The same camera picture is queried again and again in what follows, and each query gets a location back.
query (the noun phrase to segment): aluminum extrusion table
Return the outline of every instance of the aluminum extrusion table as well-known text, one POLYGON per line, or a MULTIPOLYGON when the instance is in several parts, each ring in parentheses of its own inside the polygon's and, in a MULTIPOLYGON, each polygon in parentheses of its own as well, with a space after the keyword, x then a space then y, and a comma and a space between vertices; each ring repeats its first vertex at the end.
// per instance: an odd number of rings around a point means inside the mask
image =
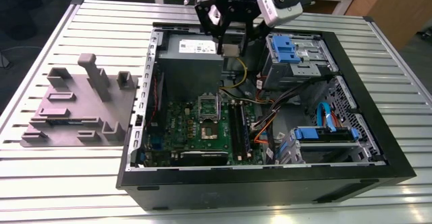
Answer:
POLYGON ((305 14, 286 28, 337 33, 418 177, 342 203, 146 212, 117 178, 122 147, 23 148, 53 67, 95 53, 107 74, 142 75, 154 22, 198 23, 193 7, 75 0, 0 117, 0 221, 103 223, 422 223, 432 220, 432 109, 426 91, 374 22, 305 14))

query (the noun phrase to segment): red wire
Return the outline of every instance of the red wire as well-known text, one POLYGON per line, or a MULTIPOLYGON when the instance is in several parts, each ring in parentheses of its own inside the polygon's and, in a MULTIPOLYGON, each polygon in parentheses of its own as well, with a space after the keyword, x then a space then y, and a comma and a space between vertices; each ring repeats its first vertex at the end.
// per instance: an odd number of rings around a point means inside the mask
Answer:
POLYGON ((150 126, 151 122, 154 121, 154 118, 155 118, 155 114, 157 114, 157 111, 158 111, 158 92, 157 92, 157 88, 158 88, 158 82, 157 82, 157 77, 154 76, 154 84, 155 84, 155 87, 154 87, 154 97, 155 97, 155 110, 154 110, 154 113, 151 115, 151 119, 147 123, 147 126, 146 128, 150 126))

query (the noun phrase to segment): wire bundle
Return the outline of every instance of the wire bundle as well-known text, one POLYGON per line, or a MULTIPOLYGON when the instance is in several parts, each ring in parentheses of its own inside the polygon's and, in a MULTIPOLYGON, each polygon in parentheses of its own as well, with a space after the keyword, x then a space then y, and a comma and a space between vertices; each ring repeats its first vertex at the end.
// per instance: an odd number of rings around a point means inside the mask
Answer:
POLYGON ((334 75, 326 75, 322 77, 315 77, 309 79, 307 81, 305 81, 303 83, 301 83, 299 85, 297 85, 294 88, 291 88, 290 90, 287 90, 281 96, 279 98, 275 100, 275 102, 273 103, 273 106, 270 107, 269 113, 267 115, 263 117, 262 120, 259 120, 257 122, 257 126, 262 125, 265 122, 266 125, 263 127, 263 129, 261 130, 259 134, 257 135, 254 141, 255 142, 262 142, 266 143, 265 141, 259 140, 261 135, 263 134, 265 130, 271 126, 273 121, 275 120, 277 117, 277 113, 279 112, 282 105, 291 99, 294 98, 297 95, 299 95, 299 93, 314 83, 319 82, 319 81, 327 81, 330 79, 334 78, 334 75))

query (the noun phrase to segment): orange wire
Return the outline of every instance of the orange wire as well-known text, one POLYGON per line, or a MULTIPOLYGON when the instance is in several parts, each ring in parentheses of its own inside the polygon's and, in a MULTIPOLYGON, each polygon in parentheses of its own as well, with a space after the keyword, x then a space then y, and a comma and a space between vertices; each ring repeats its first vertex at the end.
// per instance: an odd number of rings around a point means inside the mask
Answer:
POLYGON ((267 129, 269 125, 271 124, 271 122, 274 121, 274 119, 277 118, 277 115, 273 117, 273 119, 267 122, 267 124, 265 125, 262 131, 259 132, 259 134, 257 135, 255 139, 254 139, 254 142, 258 141, 259 139, 259 136, 263 134, 265 130, 267 129))
POLYGON ((339 127, 342 127, 341 121, 339 121, 339 119, 338 119, 338 117, 337 117, 337 115, 335 115, 334 112, 333 112, 333 119, 335 121, 335 125, 339 126, 339 127))
POLYGON ((258 100, 259 102, 266 102, 266 100, 262 100, 262 99, 259 98, 259 94, 261 94, 261 92, 262 92, 262 89, 257 90, 255 100, 258 100))

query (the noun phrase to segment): blue drive bracket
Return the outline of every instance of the blue drive bracket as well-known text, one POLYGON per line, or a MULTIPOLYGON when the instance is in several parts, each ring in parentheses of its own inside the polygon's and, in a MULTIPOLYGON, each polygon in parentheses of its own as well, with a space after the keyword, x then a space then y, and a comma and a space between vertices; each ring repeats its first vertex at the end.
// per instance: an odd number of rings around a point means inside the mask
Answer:
POLYGON ((274 47, 279 63, 299 64, 302 62, 297 54, 297 46, 289 36, 274 36, 274 47))

